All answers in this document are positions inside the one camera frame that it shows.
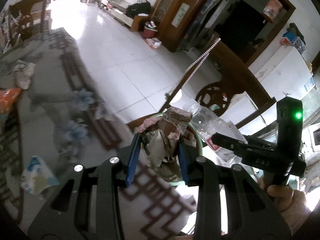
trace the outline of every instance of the chair back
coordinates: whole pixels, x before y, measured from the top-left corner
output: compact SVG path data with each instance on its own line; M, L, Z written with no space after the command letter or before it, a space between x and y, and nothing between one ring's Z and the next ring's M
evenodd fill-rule
M15 18L16 15L21 13L20 19L16 22L18 24L18 34L20 34L21 39L24 41L29 39L32 36L33 30L33 18L31 14L31 9L36 3L42 2L42 10L41 10L41 23L40 23L40 32L43 32L44 26L44 14L45 14L45 7L47 4L47 0L22 0L17 2L16 4L9 6L8 16L9 16L9 35L10 35L10 43L13 46L16 42L14 41L13 31L12 28L12 16Z

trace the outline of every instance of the green led light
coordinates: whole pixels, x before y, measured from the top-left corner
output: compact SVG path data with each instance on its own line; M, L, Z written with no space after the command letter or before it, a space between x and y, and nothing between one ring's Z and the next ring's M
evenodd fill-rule
M297 118L297 119L300 119L301 117L302 117L302 113L301 113L301 112L297 112L297 113L296 113L296 118Z

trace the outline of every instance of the black bag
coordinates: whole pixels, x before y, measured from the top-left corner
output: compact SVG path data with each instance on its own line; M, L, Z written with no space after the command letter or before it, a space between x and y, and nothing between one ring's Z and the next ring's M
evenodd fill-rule
M136 15L140 13L149 14L150 10L151 4L148 1L143 3L135 3L133 5L128 6L125 15L133 19Z

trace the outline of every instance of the crumpled paper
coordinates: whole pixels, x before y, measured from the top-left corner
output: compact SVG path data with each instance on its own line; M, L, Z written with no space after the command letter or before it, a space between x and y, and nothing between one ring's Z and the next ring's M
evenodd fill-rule
M13 67L13 71L15 72L15 79L18 87L23 90L29 88L31 76L35 72L35 66L36 64L31 62L17 60L17 64Z
M55 175L38 156L33 156L28 167L20 176L21 187L32 195L38 195L46 188L58 185Z
M180 136L185 143L196 147L196 139L186 130L191 113L170 107L163 116L146 119L137 132L142 135L147 165L167 182L182 180L176 147Z

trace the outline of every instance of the wooden chair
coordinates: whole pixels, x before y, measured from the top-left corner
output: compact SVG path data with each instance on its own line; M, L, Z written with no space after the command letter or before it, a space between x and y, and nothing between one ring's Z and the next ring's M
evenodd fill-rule
M40 2L42 2L41 22L39 25L34 25L31 9ZM47 0L22 0L9 6L8 23L11 46L14 46L19 39L24 41L38 32L43 32L46 4Z
M218 38L219 34L214 33L207 46L204 48L204 51L206 51L214 42L216 42ZM274 97L271 98L268 95L267 91L247 68L243 61L222 41L219 41L216 44L209 55L210 57L213 57L222 63L224 68L222 79L219 82L211 83L205 86L196 96L195 100L198 101L202 106L208 107L217 116L221 116L228 109L233 96L236 94L242 94L246 91L257 106L257 110L236 124L236 127L239 129L257 118L276 103L276 99ZM171 100L177 94L179 89L181 89L183 85L190 79L196 67L197 64L195 64L188 72L184 74L159 112L162 112L164 109L170 107Z

